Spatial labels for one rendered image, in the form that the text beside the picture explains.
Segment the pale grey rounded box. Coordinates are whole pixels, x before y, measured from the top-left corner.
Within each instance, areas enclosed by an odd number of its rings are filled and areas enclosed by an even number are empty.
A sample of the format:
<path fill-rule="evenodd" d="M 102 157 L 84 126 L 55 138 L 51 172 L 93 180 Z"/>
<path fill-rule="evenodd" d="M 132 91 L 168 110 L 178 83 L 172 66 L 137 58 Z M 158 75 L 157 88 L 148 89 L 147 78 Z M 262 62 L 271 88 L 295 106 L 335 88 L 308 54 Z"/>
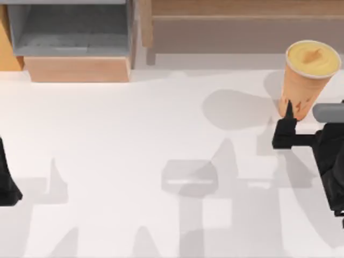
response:
<path fill-rule="evenodd" d="M 344 103 L 318 103 L 312 113 L 320 123 L 344 123 Z"/>

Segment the orange cup with yellow drink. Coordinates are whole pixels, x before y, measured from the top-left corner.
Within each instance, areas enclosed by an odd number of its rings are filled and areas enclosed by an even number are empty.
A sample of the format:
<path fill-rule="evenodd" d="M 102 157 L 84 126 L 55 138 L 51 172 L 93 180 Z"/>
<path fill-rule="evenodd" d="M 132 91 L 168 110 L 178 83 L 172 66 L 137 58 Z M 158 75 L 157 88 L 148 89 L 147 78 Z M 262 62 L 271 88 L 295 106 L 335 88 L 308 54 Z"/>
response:
<path fill-rule="evenodd" d="M 293 116 L 304 119 L 341 64 L 338 52 L 326 43 L 301 40 L 290 45 L 285 52 L 279 115 L 284 117 L 291 103 Z"/>

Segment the pale wooden drawer front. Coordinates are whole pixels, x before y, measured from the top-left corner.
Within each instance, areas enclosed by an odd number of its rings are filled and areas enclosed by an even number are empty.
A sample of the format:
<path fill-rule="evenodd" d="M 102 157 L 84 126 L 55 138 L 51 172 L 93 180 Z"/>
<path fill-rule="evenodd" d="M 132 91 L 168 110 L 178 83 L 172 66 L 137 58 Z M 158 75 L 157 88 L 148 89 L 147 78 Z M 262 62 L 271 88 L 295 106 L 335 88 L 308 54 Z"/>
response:
<path fill-rule="evenodd" d="M 128 82 L 131 59 L 120 56 L 26 56 L 33 82 Z"/>

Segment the wooden cupboard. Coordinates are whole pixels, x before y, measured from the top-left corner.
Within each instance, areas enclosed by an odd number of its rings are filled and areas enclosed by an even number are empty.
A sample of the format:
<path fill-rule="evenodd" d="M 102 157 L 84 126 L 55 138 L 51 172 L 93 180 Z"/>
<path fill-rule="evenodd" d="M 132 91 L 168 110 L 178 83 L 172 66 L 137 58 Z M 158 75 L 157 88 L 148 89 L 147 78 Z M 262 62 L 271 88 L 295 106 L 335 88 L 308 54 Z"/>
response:
<path fill-rule="evenodd" d="M 0 71 L 22 71 L 24 59 L 14 56 L 7 6 L 0 4 Z"/>

